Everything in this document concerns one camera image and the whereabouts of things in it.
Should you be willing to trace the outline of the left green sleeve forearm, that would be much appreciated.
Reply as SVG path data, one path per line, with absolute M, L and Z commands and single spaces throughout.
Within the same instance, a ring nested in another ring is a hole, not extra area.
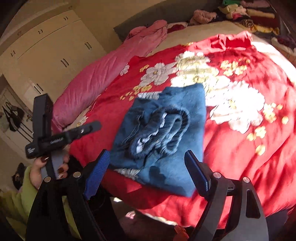
M 25 239 L 28 217 L 38 192 L 30 181 L 31 168 L 25 170 L 21 192 L 1 194 L 1 212 L 22 240 Z

